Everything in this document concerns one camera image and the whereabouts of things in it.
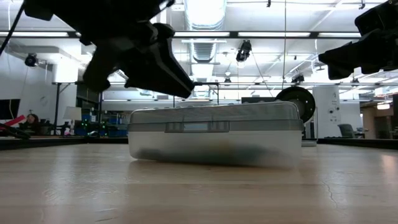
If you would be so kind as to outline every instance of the clear plastic box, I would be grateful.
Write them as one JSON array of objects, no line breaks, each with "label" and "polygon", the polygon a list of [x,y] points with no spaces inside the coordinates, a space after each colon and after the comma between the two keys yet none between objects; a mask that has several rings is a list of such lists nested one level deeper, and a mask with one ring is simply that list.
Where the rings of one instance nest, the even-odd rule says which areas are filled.
[{"label": "clear plastic box", "polygon": [[293,167],[303,123],[291,102],[137,110],[130,153],[136,159],[235,166]]}]

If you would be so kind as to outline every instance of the wire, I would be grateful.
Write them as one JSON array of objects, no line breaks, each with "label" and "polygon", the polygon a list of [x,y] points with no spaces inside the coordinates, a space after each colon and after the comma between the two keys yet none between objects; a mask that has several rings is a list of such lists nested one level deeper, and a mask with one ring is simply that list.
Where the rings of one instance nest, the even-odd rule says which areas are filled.
[{"label": "wire", "polygon": [[8,72],[9,76],[11,76],[11,64],[10,64],[10,46],[7,46],[8,48],[8,54],[7,54],[7,63],[8,63]]},{"label": "wire", "polygon": [[286,32],[287,32],[287,0],[285,0],[285,40],[284,40],[284,71],[282,74],[282,90],[284,89],[285,83],[285,65],[286,65]]},{"label": "wire", "polygon": [[239,87],[239,67],[236,66],[236,68],[238,69],[238,100],[239,100],[239,92],[241,91],[240,87]]},{"label": "wire", "polygon": [[254,56],[253,51],[251,52],[251,54],[253,55],[254,62],[256,63],[256,67],[257,67],[257,69],[259,70],[260,76],[261,76],[261,78],[262,78],[262,82],[266,84],[267,90],[269,91],[269,94],[271,94],[271,97],[274,97],[274,96],[272,96],[271,90],[268,88],[268,85],[267,85],[266,80],[265,80],[264,77],[262,76],[262,73],[261,73],[261,71],[260,71],[260,67],[259,67],[259,65],[257,64],[257,60],[256,60],[256,57]]},{"label": "wire", "polygon": [[10,100],[9,109],[10,109],[10,114],[11,114],[12,119],[14,119],[14,115],[12,114],[12,110],[11,110],[11,103],[12,103],[12,100]]},{"label": "wire", "polygon": [[8,42],[10,41],[11,36],[12,36],[12,34],[14,33],[14,31],[15,31],[15,28],[17,27],[18,21],[19,21],[19,19],[21,18],[22,12],[24,12],[24,8],[25,8],[25,2],[23,2],[22,5],[21,5],[21,7],[19,8],[18,14],[17,14],[17,16],[15,17],[14,22],[12,23],[11,29],[9,30],[6,39],[4,40],[4,42],[3,42],[2,45],[1,45],[1,48],[0,48],[0,56],[1,56],[1,54],[4,52],[4,50],[6,49],[7,44],[8,44]]},{"label": "wire", "polygon": [[25,84],[26,84],[26,80],[27,80],[28,71],[29,71],[29,67],[26,66],[26,74],[25,74],[24,84],[23,84],[23,86],[22,86],[21,99],[22,99],[22,97],[24,96],[24,90],[25,90]]}]

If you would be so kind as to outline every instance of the robotic arm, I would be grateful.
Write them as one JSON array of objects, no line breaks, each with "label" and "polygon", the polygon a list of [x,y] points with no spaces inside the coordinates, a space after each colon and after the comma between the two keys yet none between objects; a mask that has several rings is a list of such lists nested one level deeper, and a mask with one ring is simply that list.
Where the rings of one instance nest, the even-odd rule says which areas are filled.
[{"label": "robotic arm", "polygon": [[96,52],[83,75],[93,91],[110,87],[108,76],[122,70],[125,87],[137,87],[187,98],[194,88],[172,53],[175,31],[149,20],[174,0],[25,0],[25,14],[49,21],[58,16],[81,34]]},{"label": "robotic arm", "polygon": [[363,74],[398,69],[398,1],[382,3],[355,19],[361,39],[319,55],[328,65],[330,80],[349,77],[355,68]]}]

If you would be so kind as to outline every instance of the security camera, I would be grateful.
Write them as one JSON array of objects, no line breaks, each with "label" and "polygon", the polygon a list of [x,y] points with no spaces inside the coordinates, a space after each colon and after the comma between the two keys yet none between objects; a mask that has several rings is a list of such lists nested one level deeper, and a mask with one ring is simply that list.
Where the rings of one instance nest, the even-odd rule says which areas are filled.
[{"label": "security camera", "polygon": [[236,55],[237,62],[245,62],[250,56],[251,44],[250,40],[244,40]]},{"label": "security camera", "polygon": [[304,82],[304,75],[303,74],[298,74],[297,76],[294,76],[292,78],[292,83],[302,83]]},{"label": "security camera", "polygon": [[39,64],[36,53],[29,53],[25,59],[25,65],[28,67],[36,67]]}]

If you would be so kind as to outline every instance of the wooden table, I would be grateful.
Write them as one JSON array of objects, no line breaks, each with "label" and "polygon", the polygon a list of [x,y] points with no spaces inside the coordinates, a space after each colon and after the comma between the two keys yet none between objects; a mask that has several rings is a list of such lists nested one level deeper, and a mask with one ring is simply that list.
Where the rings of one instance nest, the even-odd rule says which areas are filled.
[{"label": "wooden table", "polygon": [[398,151],[318,145],[292,170],[133,161],[127,145],[0,152],[0,223],[397,223]]}]

